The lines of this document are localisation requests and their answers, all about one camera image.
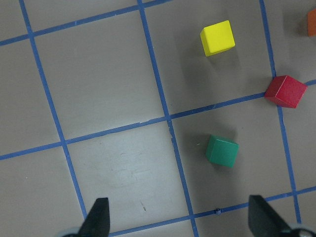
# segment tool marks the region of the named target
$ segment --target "scuff mark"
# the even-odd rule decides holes
[[[146,207],[143,205],[142,201],[140,201],[140,203],[142,204],[144,211],[146,211]]]

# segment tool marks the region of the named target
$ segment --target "floor tile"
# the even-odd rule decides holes
[[[250,194],[291,191],[277,109],[265,99],[178,118],[173,124],[194,213],[247,202]],[[239,144],[233,168],[209,163],[210,134]]]
[[[0,40],[27,34],[18,0],[2,0],[0,8]]]
[[[30,42],[0,47],[0,155],[58,142]]]
[[[62,148],[0,161],[2,236],[43,237],[83,218]]]
[[[163,116],[138,12],[36,42],[66,138]]]
[[[316,230],[316,193],[306,193],[298,196],[298,201],[300,204],[302,223]]]
[[[269,204],[286,222],[296,222],[292,197],[271,201]],[[248,208],[225,212],[219,216],[200,217],[196,223],[200,237],[253,237],[248,227]]]
[[[171,114],[267,89],[271,70],[259,1],[173,0],[146,8],[146,16]],[[225,20],[236,47],[206,57],[201,30]]]
[[[25,0],[34,31],[137,5],[137,0]]]
[[[69,146],[86,208],[110,200],[111,232],[188,214],[165,122]]]
[[[316,79],[316,37],[307,35],[307,13],[314,0],[265,0],[277,75]]]
[[[296,109],[283,109],[297,189],[316,186],[316,85],[309,86]]]
[[[193,237],[190,221],[182,221],[170,225],[159,226],[148,230],[137,231],[122,237]]]

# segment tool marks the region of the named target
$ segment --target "red cube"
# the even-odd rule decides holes
[[[282,107],[296,108],[306,90],[305,84],[285,75],[272,80],[265,98]]]

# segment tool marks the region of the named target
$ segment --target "cube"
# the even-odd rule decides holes
[[[207,149],[206,157],[208,161],[232,168],[239,145],[227,138],[211,135]]]
[[[307,14],[308,36],[316,36],[316,9]]]
[[[282,107],[295,109],[306,90],[305,84],[285,75],[272,80],[265,93],[265,98]]]
[[[200,36],[206,56],[224,52],[235,46],[233,32],[228,20],[205,27]]]

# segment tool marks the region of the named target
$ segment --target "grid line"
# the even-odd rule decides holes
[[[43,67],[42,67],[42,64],[41,64],[41,61],[40,61],[39,52],[38,52],[38,49],[37,49],[37,46],[36,46],[36,43],[35,43],[34,34],[33,34],[32,27],[31,27],[31,24],[30,24],[30,20],[29,20],[29,17],[28,17],[26,8],[25,8],[24,0],[19,0],[19,3],[20,3],[22,14],[23,14],[24,22],[25,22],[25,25],[26,25],[26,29],[28,31],[28,36],[29,36],[29,39],[30,39],[30,43],[31,43],[33,55],[34,55],[34,58],[35,58],[35,62],[36,62],[36,65],[38,67],[39,76],[40,76],[40,79],[41,79],[41,82],[42,82],[42,85],[43,85],[43,88],[44,88],[44,91],[45,91],[45,94],[46,94],[46,98],[47,98],[47,101],[48,101],[48,104],[49,104],[49,107],[50,107],[51,114],[53,116],[53,119],[54,119],[54,122],[55,122],[55,125],[56,125],[56,129],[57,129],[57,132],[58,132],[58,135],[59,135],[59,138],[60,138],[60,142],[62,144],[64,153],[65,153],[65,156],[66,156],[67,165],[68,165],[68,168],[69,168],[69,171],[70,171],[70,175],[71,175],[71,178],[72,178],[75,190],[76,190],[76,194],[77,194],[78,201],[79,201],[79,204],[80,204],[80,207],[81,207],[82,215],[83,215],[84,218],[86,218],[87,212],[86,212],[86,209],[85,209],[85,206],[84,206],[83,198],[82,198],[81,191],[80,191],[80,188],[79,188],[79,184],[78,184],[78,181],[77,181],[77,178],[76,178],[75,170],[74,170],[74,167],[73,167],[73,164],[72,164],[72,161],[71,161],[71,157],[70,157],[70,154],[69,154],[69,151],[68,151],[68,147],[67,147],[67,144],[65,142],[65,137],[64,137],[63,131],[61,129],[61,125],[60,125],[60,122],[59,122],[59,119],[58,119],[58,116],[57,116],[57,112],[56,112],[56,109],[55,109],[55,106],[54,106],[54,103],[53,103],[53,99],[51,97],[51,94],[50,94],[50,91],[49,91],[49,88],[48,88],[47,80],[46,80],[45,73],[44,73],[44,70],[43,70]]]
[[[270,62],[270,67],[271,67],[272,78],[275,78],[277,76],[277,73],[276,73],[275,61],[274,61],[274,57],[273,57],[273,49],[272,49],[272,44],[271,44],[271,37],[270,37],[270,30],[269,30],[269,23],[268,23],[268,18],[267,18],[266,7],[265,7],[264,0],[259,0],[259,3],[260,3],[261,16],[262,16],[262,21],[263,21],[264,30],[265,30],[266,43],[267,43],[267,49],[268,49],[268,54],[269,54],[269,62]],[[293,192],[296,221],[297,221],[297,223],[301,223],[300,207],[299,207],[298,198],[296,195],[294,171],[293,171],[293,167],[292,167],[290,149],[289,149],[289,145],[288,145],[288,141],[287,141],[286,127],[285,127],[285,124],[283,122],[282,107],[277,106],[277,113],[278,113],[278,118],[279,118],[279,123],[280,123],[280,129],[281,129],[281,134],[282,134],[282,140],[283,140],[283,146],[284,146],[288,174],[289,174],[289,178],[290,178],[290,184],[291,184],[291,188],[292,188],[292,192]]]
[[[169,131],[170,131],[170,135],[171,135],[171,142],[172,142],[173,149],[175,152],[175,158],[177,161],[177,166],[178,166],[180,179],[181,179],[181,183],[182,183],[182,187],[183,187],[183,191],[184,191],[184,196],[185,196],[188,211],[189,211],[189,216],[190,216],[193,234],[195,237],[198,237],[198,229],[197,229],[196,221],[194,218],[193,208],[192,208],[190,195],[189,195],[189,191],[188,191],[188,185],[187,185],[186,177],[185,177],[183,167],[182,167],[182,162],[181,162],[180,153],[179,153],[179,149],[178,149],[178,145],[177,145],[177,141],[176,141],[176,137],[175,137],[175,133],[174,133],[174,129],[173,129],[172,120],[171,120],[171,117],[170,117],[170,114],[168,111],[167,102],[166,102],[163,88],[162,88],[160,74],[159,74],[157,61],[156,61],[156,57],[155,57],[155,51],[154,51],[152,39],[151,39],[150,32],[149,32],[148,22],[146,19],[145,8],[144,8],[142,0],[137,0],[137,2],[139,5],[139,13],[140,13],[140,17],[141,17],[142,24],[143,24],[146,43],[147,43],[150,59],[152,62],[152,67],[154,70],[154,75],[155,75],[156,84],[157,84],[157,88],[158,88],[158,92],[159,92],[159,96],[160,96],[160,100],[161,100],[162,109],[163,109],[165,117],[167,118],[167,123],[168,123]]]
[[[0,41],[0,46],[2,46],[2,45],[15,43],[15,42],[18,42],[18,41],[21,41],[21,40],[25,40],[25,39],[29,39],[30,40],[31,47],[32,47],[32,50],[33,50],[33,54],[34,54],[34,57],[35,57],[35,60],[36,60],[36,64],[37,64],[38,70],[39,70],[40,78],[41,78],[41,81],[42,81],[42,84],[43,84],[43,87],[44,87],[44,90],[45,90],[45,94],[46,94],[46,97],[47,97],[47,100],[48,100],[48,103],[49,103],[49,106],[50,106],[53,118],[54,118],[54,122],[55,122],[55,125],[56,125],[56,129],[58,131],[58,135],[59,135],[60,140],[61,140],[60,142],[57,142],[57,143],[52,143],[52,144],[48,144],[48,145],[44,145],[44,146],[39,146],[39,147],[26,149],[26,150],[19,151],[19,152],[14,152],[14,153],[2,155],[2,156],[0,156],[0,160],[12,158],[12,157],[17,157],[17,156],[22,156],[22,155],[35,153],[35,152],[39,152],[39,151],[44,151],[44,150],[47,150],[47,149],[52,149],[52,148],[56,148],[56,147],[62,146],[63,150],[64,150],[64,153],[65,153],[65,156],[66,156],[66,160],[67,160],[69,169],[70,169],[70,173],[72,175],[72,178],[75,179],[75,181],[73,180],[75,189],[76,189],[76,187],[79,189],[79,185],[78,185],[78,182],[77,182],[77,179],[76,179],[74,168],[72,166],[71,157],[70,157],[70,154],[69,154],[69,151],[68,151],[67,144],[71,144],[71,143],[75,143],[75,142],[79,142],[79,141],[84,141],[84,140],[92,139],[92,138],[95,138],[95,137],[105,136],[105,135],[111,134],[111,133],[116,133],[116,132],[126,131],[126,130],[130,130],[130,129],[135,129],[135,128],[138,128],[138,127],[142,127],[142,126],[146,126],[146,125],[150,125],[150,124],[154,124],[154,123],[158,123],[158,122],[162,122],[162,121],[167,121],[168,126],[169,126],[169,130],[170,130],[170,134],[172,136],[172,144],[173,144],[173,147],[174,147],[174,150],[175,150],[176,160],[177,160],[177,164],[178,164],[178,168],[179,168],[180,178],[181,178],[181,181],[182,181],[182,184],[183,184],[183,188],[184,188],[184,193],[185,193],[185,196],[186,196],[186,201],[187,201],[189,215],[188,216],[184,216],[184,217],[175,218],[175,219],[172,219],[172,220],[167,220],[167,221],[162,221],[162,222],[158,222],[158,223],[149,224],[149,225],[146,225],[146,226],[136,227],[136,228],[132,228],[132,229],[129,229],[129,230],[124,230],[124,231],[111,233],[110,236],[119,236],[119,235],[123,235],[123,234],[130,233],[130,232],[150,229],[150,228],[154,228],[154,227],[157,227],[157,226],[168,225],[168,224],[181,222],[181,221],[186,221],[186,220],[191,220],[195,236],[198,236],[198,232],[197,232],[196,224],[195,224],[195,218],[202,217],[202,216],[213,215],[213,214],[215,214],[215,211],[211,210],[211,211],[198,213],[198,214],[194,214],[193,213],[191,200],[190,200],[189,192],[188,192],[188,187],[187,187],[187,184],[186,184],[186,181],[185,181],[184,171],[183,171],[183,167],[182,167],[182,164],[181,164],[180,154],[179,154],[179,150],[178,150],[178,147],[177,147],[175,133],[174,133],[173,125],[172,125],[172,119],[176,119],[176,118],[180,118],[180,117],[184,117],[184,116],[189,116],[189,115],[192,115],[192,114],[202,113],[204,111],[214,110],[214,109],[217,109],[217,108],[225,107],[225,106],[236,104],[236,103],[242,103],[242,102],[245,102],[245,101],[254,100],[254,99],[257,99],[257,98],[262,98],[264,96],[264,92],[263,93],[258,93],[258,94],[244,96],[244,97],[240,97],[240,98],[237,98],[237,99],[229,100],[229,101],[226,101],[226,102],[220,102],[220,103],[217,103],[217,104],[214,104],[214,105],[209,105],[209,106],[205,106],[205,107],[192,109],[192,110],[189,110],[189,111],[184,111],[184,112],[180,112],[180,113],[176,113],[176,114],[170,115],[169,112],[168,112],[166,99],[165,99],[164,94],[163,94],[163,88],[162,88],[162,84],[161,84],[161,80],[160,80],[160,76],[159,76],[159,72],[158,72],[158,66],[157,66],[155,53],[154,53],[154,49],[153,49],[153,45],[152,45],[152,41],[151,41],[151,37],[150,37],[150,33],[149,33],[148,23],[147,23],[147,19],[146,19],[146,15],[145,15],[145,10],[144,10],[144,8],[146,8],[146,7],[162,4],[162,3],[165,3],[165,2],[168,2],[168,1],[171,1],[171,0],[156,0],[156,1],[151,1],[151,2],[147,2],[147,3],[142,3],[141,0],[138,0],[138,5],[135,5],[135,6],[119,9],[119,10],[116,10],[116,11],[100,14],[100,15],[93,16],[93,17],[84,18],[84,19],[81,19],[81,20],[78,20],[78,21],[66,23],[66,24],[63,24],[63,25],[56,26],[56,27],[51,27],[51,28],[40,30],[40,31],[37,31],[37,32],[33,32],[32,28],[31,28],[31,24],[30,24],[29,18],[28,18],[28,15],[27,15],[26,8],[25,8],[25,5],[24,5],[24,1],[23,0],[19,0],[20,7],[21,7],[21,10],[22,10],[22,14],[23,14],[23,18],[24,18],[24,21],[25,21],[25,24],[26,24],[26,28],[27,28],[28,34]],[[264,0],[259,0],[259,3],[260,3],[260,8],[261,8],[262,20],[263,20],[263,24],[264,24],[264,30],[265,30],[266,43],[267,43],[267,49],[268,49],[268,55],[269,55],[271,72],[272,72],[272,76],[275,77],[276,76],[275,63],[274,63],[273,49],[272,49],[272,45],[271,45],[270,31],[269,31],[269,26],[268,26],[268,19],[267,19],[267,13],[266,13],[265,5],[264,5]],[[82,137],[77,137],[77,138],[66,140],[64,138],[64,135],[63,135],[63,132],[62,132],[62,129],[61,129],[61,125],[60,125],[60,122],[59,122],[59,119],[58,119],[58,116],[57,116],[57,112],[55,110],[55,107],[54,107],[54,104],[53,104],[53,101],[52,101],[52,98],[51,98],[51,94],[50,94],[50,91],[49,91],[49,88],[48,88],[48,84],[47,84],[47,81],[46,81],[46,78],[45,78],[45,75],[44,75],[44,71],[43,71],[43,68],[42,68],[42,65],[41,65],[39,53],[37,51],[37,47],[36,47],[36,43],[35,43],[35,36],[48,34],[48,33],[51,33],[51,32],[67,29],[69,27],[74,27],[74,26],[77,26],[77,25],[85,24],[85,23],[92,22],[92,21],[97,21],[97,20],[100,20],[100,19],[105,19],[105,18],[108,18],[108,17],[112,17],[112,16],[115,16],[115,15],[128,13],[128,12],[131,12],[131,11],[136,11],[136,10],[139,10],[140,14],[141,14],[141,19],[142,19],[142,23],[143,23],[143,27],[144,27],[146,42],[147,42],[147,46],[148,46],[149,53],[150,53],[150,56],[151,56],[153,70],[154,70],[154,74],[155,74],[155,78],[156,78],[156,82],[157,82],[157,86],[158,86],[158,91],[159,91],[159,95],[160,95],[160,100],[161,100],[161,104],[162,104],[162,107],[163,107],[163,111],[164,111],[165,117],[155,118],[155,119],[151,119],[150,121],[147,121],[147,122],[134,123],[134,124],[130,124],[130,125],[126,125],[126,126],[122,126],[122,127],[118,127],[118,128],[113,128],[113,129],[109,129],[109,130],[105,130],[105,131],[101,131],[101,132],[85,135],[85,136],[82,136]],[[305,84],[307,86],[315,85],[316,84],[316,79],[308,81]],[[298,198],[297,197],[298,197],[298,195],[302,195],[302,194],[305,194],[305,193],[315,192],[316,191],[316,186],[296,191],[294,172],[293,172],[293,167],[292,167],[291,157],[290,157],[290,149],[289,149],[288,142],[287,142],[286,128],[285,128],[285,125],[284,125],[284,122],[283,122],[282,108],[281,107],[277,107],[277,111],[278,111],[278,116],[279,116],[280,128],[281,128],[282,139],[283,139],[283,146],[284,146],[285,156],[286,156],[286,160],[287,160],[287,166],[288,166],[288,172],[289,172],[289,176],[290,176],[292,192],[285,193],[285,194],[280,194],[280,195],[276,195],[276,196],[272,196],[272,197],[268,197],[268,198],[266,198],[266,200],[267,201],[271,201],[271,200],[276,200],[276,199],[293,197],[294,198],[294,207],[295,207],[295,211],[296,211],[297,222],[300,223],[301,222],[301,218],[300,218],[300,210],[299,210]],[[76,192],[77,192],[77,196],[78,196],[78,199],[79,199],[79,202],[80,202],[82,214],[85,217],[86,216],[86,212],[85,212],[83,199],[82,199],[82,196],[81,196],[81,193],[80,193],[80,189],[79,190],[76,189]],[[238,205],[235,205],[235,206],[225,207],[225,208],[222,209],[222,212],[233,211],[233,210],[245,208],[247,206],[248,206],[248,203],[242,203],[242,204],[238,204]]]
[[[163,3],[168,2],[168,1],[172,1],[172,0],[154,0],[154,1],[150,1],[150,2],[144,3],[143,5],[144,5],[145,8],[147,8],[147,7],[163,4]],[[68,23],[65,23],[65,24],[49,27],[49,28],[46,28],[46,29],[38,30],[38,31],[33,32],[33,35],[34,35],[34,37],[42,36],[42,35],[46,35],[46,34],[49,34],[49,33],[56,32],[56,31],[61,31],[61,30],[64,30],[64,29],[68,29],[70,27],[83,25],[83,24],[86,24],[86,23],[89,23],[89,22],[98,21],[98,20],[109,18],[109,17],[113,17],[113,16],[129,13],[129,12],[132,12],[132,11],[137,11],[137,10],[138,10],[138,5],[129,6],[129,7],[126,7],[126,8],[122,8],[122,9],[118,9],[118,10],[102,13],[102,14],[99,14],[99,15],[95,15],[95,16],[79,19],[79,20],[76,20],[76,21],[68,22]],[[5,40],[0,41],[0,46],[11,44],[11,43],[15,43],[15,42],[22,41],[22,40],[26,40],[26,39],[28,39],[28,37],[29,37],[28,34],[26,34],[26,35],[20,35],[20,36],[17,36],[17,37],[13,37],[13,38],[10,38],[10,39],[5,39]]]
[[[270,202],[270,201],[284,199],[284,198],[288,198],[288,197],[292,197],[292,196],[293,196],[293,193],[290,192],[290,193],[284,193],[284,194],[279,194],[279,195],[267,197],[267,198],[265,198],[265,200],[267,202]],[[222,213],[225,213],[225,212],[235,211],[235,210],[239,210],[239,209],[244,209],[244,208],[247,208],[248,206],[249,206],[249,203],[245,202],[245,203],[241,203],[238,205],[233,205],[233,206],[228,206],[228,207],[222,208],[221,211],[222,211]],[[215,215],[215,214],[216,214],[216,210],[210,210],[210,211],[194,214],[194,218],[206,217],[206,216],[211,216],[211,215]],[[166,221],[152,223],[149,225],[144,225],[144,226],[139,226],[139,227],[135,227],[135,228],[127,229],[127,230],[117,231],[117,232],[111,233],[109,236],[111,236],[111,237],[120,236],[120,235],[124,235],[124,234],[128,234],[128,233],[132,233],[132,232],[148,230],[148,229],[159,227],[159,226],[170,225],[173,223],[186,221],[186,220],[190,220],[190,216],[183,216],[183,217],[174,218],[174,219],[170,219],[170,220],[166,220]]]

